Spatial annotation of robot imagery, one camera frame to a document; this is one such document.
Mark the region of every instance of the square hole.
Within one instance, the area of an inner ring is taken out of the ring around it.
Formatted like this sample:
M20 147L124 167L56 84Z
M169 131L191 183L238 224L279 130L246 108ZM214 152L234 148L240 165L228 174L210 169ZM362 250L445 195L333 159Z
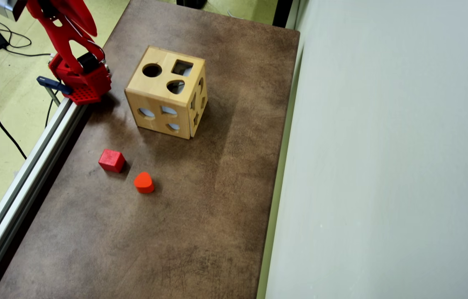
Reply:
M173 70L171 72L173 74L179 74L181 76L190 76L190 72L192 71L193 67L193 63L177 59L177 61L175 61L175 66L173 67Z
M197 123L199 123L199 113L196 113L196 114L195 114L195 117L194 117L194 127L197 125Z

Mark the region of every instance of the wooden cube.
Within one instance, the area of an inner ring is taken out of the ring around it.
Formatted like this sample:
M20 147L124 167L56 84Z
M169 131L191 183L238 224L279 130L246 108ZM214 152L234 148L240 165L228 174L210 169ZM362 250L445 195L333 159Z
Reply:
M190 139L208 102L204 59L149 46L125 96L136 125Z

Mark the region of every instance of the green floor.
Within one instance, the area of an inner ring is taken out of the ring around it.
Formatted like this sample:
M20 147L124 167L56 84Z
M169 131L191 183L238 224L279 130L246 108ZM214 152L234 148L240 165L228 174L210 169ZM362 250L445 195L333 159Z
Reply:
M160 0L175 4L176 0ZM251 20L259 23L273 23L274 10L278 0L208 0L202 10Z

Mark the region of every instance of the table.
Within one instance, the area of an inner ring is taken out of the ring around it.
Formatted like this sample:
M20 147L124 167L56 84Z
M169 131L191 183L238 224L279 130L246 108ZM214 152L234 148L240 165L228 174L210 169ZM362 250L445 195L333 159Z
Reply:
M255 297L299 33L132 0L93 113L0 281L0 298ZM192 140L137 128L124 87L148 45L206 60ZM104 148L121 174L104 172ZM149 172L156 189L133 180Z

